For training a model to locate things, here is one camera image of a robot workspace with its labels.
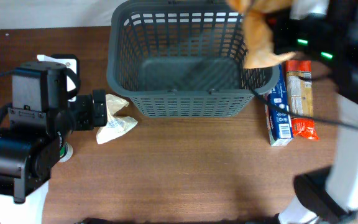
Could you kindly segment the beige food pouch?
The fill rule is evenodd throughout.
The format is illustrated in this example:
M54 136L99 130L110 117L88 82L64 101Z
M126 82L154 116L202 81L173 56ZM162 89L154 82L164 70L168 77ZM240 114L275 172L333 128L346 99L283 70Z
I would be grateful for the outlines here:
M129 102L116 95L106 95L106 109L107 109L107 123L100 127L96 134L96 142L104 144L113 139L117 139L134 127L137 126L138 121L130 116L116 116L116 113L123 108L129 106Z

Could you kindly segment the green lidded jar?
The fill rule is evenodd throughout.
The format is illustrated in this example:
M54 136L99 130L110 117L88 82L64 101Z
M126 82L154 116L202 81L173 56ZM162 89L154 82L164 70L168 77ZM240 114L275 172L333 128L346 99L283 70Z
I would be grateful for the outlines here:
M66 142L60 150L60 159L59 162L68 161L73 155L73 147Z

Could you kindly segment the orange coffee sachet bag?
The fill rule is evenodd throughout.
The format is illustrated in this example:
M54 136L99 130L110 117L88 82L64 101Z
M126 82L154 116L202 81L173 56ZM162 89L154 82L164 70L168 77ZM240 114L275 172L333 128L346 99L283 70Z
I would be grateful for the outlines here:
M292 0L226 0L226 3L244 15L242 30L248 49L244 68L272 67L296 55L295 52L278 55L273 52L273 32L265 22L266 14L290 7Z

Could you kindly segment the orange ended biscuit packet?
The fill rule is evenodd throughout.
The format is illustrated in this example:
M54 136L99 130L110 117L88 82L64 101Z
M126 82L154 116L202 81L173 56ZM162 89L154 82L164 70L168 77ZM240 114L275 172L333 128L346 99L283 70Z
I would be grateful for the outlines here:
M313 91L311 62L309 60L288 60L285 62L286 88L290 111L302 116L313 116ZM291 116L294 136L319 140L315 123L311 119Z

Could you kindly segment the blue tissue multipack box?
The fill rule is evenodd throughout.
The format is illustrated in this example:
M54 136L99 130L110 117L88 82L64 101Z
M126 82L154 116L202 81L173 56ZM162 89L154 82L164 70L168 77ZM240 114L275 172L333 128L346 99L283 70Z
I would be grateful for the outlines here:
M277 66L279 71L277 84L264 95L264 99L269 103L288 111L287 88L285 87L283 68ZM271 146L286 146L293 139L293 130L291 125L291 117L286 113L279 112L265 106L265 114L267 116L267 128Z

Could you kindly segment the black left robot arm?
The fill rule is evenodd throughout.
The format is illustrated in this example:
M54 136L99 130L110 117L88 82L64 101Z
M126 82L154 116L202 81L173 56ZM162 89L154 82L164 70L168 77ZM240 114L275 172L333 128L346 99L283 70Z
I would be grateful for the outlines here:
M51 178L67 137L107 123L106 92L79 95L81 81L58 62L12 71L12 102L0 109L0 194L23 204Z

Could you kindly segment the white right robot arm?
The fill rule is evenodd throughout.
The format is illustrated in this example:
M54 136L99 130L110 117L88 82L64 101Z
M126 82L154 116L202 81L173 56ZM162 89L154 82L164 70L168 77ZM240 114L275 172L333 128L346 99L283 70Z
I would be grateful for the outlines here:
M291 1L268 12L273 51L300 51L331 69L339 120L331 166L297 175L273 223L345 223L358 213L358 1Z

